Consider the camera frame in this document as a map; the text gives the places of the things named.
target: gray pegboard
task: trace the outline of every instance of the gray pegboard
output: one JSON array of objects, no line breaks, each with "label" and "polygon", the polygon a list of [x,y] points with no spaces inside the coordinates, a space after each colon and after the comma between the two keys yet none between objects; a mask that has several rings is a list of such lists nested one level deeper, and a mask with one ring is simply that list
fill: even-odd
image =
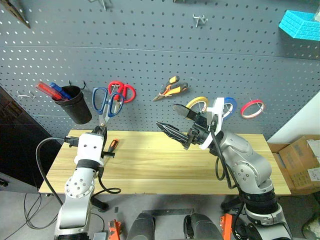
[{"label": "gray pegboard", "polygon": [[[237,113],[224,122],[224,129],[236,133],[263,133],[269,138],[320,89],[320,61],[288,57],[221,53],[169,52],[83,47],[2,47],[1,85],[15,99],[16,90],[31,90],[35,99],[17,101],[54,136],[71,128],[91,129],[98,124],[92,108],[94,87],[122,80],[136,89],[134,102],[108,124],[110,130],[158,131],[156,121],[171,123],[187,131],[191,122],[178,116],[172,103],[186,104],[193,97],[233,97]],[[152,102],[161,84],[179,75],[189,90]],[[82,87],[93,115],[90,123],[75,124],[49,97],[37,91],[38,81],[60,86]],[[254,119],[243,119],[239,110],[250,99],[262,99],[267,110]]]},{"label": "gray pegboard", "polygon": [[[168,122],[187,131],[191,122],[170,104],[193,97],[233,97],[237,113],[223,124],[235,133],[263,133],[268,139],[320,89],[320,44],[292,39],[278,28],[286,9],[315,12],[317,0],[107,0],[13,1],[31,29],[0,5],[0,86],[50,134],[63,137],[71,128],[92,129],[93,87],[121,80],[137,97],[108,124],[110,130],[158,131]],[[192,15],[208,22],[195,28]],[[152,102],[161,84],[179,75],[190,89]],[[82,87],[93,118],[75,124],[43,93],[38,81],[68,81]],[[35,99],[18,99],[16,91]],[[262,99],[265,114],[240,117],[240,107]]]}]

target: tape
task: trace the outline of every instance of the tape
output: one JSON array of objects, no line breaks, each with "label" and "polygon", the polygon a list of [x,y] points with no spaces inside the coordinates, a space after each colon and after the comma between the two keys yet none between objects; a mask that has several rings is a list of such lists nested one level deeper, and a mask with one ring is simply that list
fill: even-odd
[{"label": "tape", "polygon": [[209,103],[208,98],[206,98],[205,96],[198,96],[194,99],[192,99],[187,105],[186,107],[191,109],[194,105],[196,105],[197,103],[203,103],[203,108],[201,109],[201,112],[205,112],[207,110],[207,106]]},{"label": "tape", "polygon": [[[258,104],[259,105],[259,110],[253,114],[250,114],[250,115],[245,115],[245,110],[254,105],[254,104]],[[244,118],[244,119],[253,119],[255,118],[256,116],[260,115],[264,109],[266,109],[266,105],[263,101],[261,101],[260,99],[257,99],[257,100],[253,100],[253,101],[249,101],[247,102],[240,110],[240,113],[241,113],[241,116]]]},{"label": "tape", "polygon": [[236,111],[237,102],[232,97],[225,97],[224,98],[224,105],[227,106],[228,111],[223,114],[223,119],[227,120]]}]

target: blue marker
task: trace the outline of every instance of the blue marker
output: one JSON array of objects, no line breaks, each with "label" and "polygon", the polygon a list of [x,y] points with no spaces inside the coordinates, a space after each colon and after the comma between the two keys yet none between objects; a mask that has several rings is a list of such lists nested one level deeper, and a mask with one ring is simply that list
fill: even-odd
[{"label": "blue marker", "polygon": [[65,98],[67,98],[68,100],[72,99],[72,97],[66,93],[61,87],[59,87],[57,84],[55,84],[54,82],[51,82],[49,84],[49,86],[55,90],[57,90],[62,96],[64,96]]}]

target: pen holder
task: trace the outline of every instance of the pen holder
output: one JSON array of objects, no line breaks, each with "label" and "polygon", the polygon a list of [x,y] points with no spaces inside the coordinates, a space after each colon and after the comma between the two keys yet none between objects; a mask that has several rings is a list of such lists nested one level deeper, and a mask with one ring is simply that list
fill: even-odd
[{"label": "pen holder", "polygon": [[77,86],[64,86],[63,91],[72,98],[67,101],[54,101],[69,115],[76,124],[86,124],[92,119],[91,112],[85,102],[84,94]]}]

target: wooden table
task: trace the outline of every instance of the wooden table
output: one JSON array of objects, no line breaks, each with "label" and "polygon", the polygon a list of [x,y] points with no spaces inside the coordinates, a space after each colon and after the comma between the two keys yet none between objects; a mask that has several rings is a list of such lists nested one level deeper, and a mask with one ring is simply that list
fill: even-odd
[{"label": "wooden table", "polygon": [[[69,136],[79,137],[89,130],[71,130]],[[271,164],[271,179],[278,195],[290,195],[286,181],[262,134],[239,134]],[[103,183],[107,188],[122,189],[122,194],[237,194],[228,189],[226,180],[215,175],[216,157],[208,150],[191,145],[184,150],[177,141],[163,132],[108,131],[105,151],[111,141],[119,144],[114,158],[105,158]],[[77,147],[64,143],[57,154],[47,178],[57,193],[64,193],[64,185],[76,165]],[[96,181],[95,192],[101,190]],[[50,193],[43,182],[40,193]]]}]

